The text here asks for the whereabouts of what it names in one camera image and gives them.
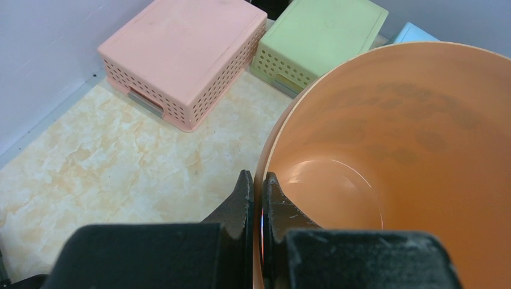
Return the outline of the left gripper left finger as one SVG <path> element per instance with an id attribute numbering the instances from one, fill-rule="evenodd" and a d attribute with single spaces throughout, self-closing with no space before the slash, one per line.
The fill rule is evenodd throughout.
<path id="1" fill-rule="evenodd" d="M 254 186 L 195 223 L 87 225 L 75 231 L 45 288 L 251 288 Z"/>

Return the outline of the pink plastic basket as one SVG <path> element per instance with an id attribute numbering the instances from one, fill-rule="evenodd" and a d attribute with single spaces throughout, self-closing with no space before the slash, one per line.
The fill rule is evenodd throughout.
<path id="1" fill-rule="evenodd" d="M 98 52 L 113 88 L 191 132 L 250 64 L 266 20 L 247 1 L 154 1 Z"/>

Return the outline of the orange capybara bucket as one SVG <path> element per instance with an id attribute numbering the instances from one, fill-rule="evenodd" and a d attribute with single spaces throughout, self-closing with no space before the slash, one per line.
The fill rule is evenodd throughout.
<path id="1" fill-rule="evenodd" d="M 508 57 L 448 42 L 359 55 L 277 120 L 258 197 L 268 172 L 323 228 L 429 232 L 464 287 L 510 287 Z"/>

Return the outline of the green plastic basket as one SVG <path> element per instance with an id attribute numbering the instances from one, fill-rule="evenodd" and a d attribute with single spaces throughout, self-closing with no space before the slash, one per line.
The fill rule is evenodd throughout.
<path id="1" fill-rule="evenodd" d="M 388 14 L 372 1 L 292 1 L 259 41 L 250 72 L 294 98 L 370 50 Z"/>

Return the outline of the blue plastic basket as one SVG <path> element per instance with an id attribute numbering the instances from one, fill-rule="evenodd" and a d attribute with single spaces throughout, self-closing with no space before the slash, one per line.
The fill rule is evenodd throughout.
<path id="1" fill-rule="evenodd" d="M 407 22 L 402 29 L 396 33 L 387 44 L 405 43 L 405 42 L 429 42 L 439 41 L 428 32 L 422 30 L 420 27 Z"/>

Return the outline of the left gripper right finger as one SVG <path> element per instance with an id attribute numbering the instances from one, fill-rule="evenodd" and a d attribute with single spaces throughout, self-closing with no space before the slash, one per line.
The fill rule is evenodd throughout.
<path id="1" fill-rule="evenodd" d="M 265 288 L 460 288 L 440 241 L 425 232 L 322 229 L 274 173 L 262 185 Z"/>

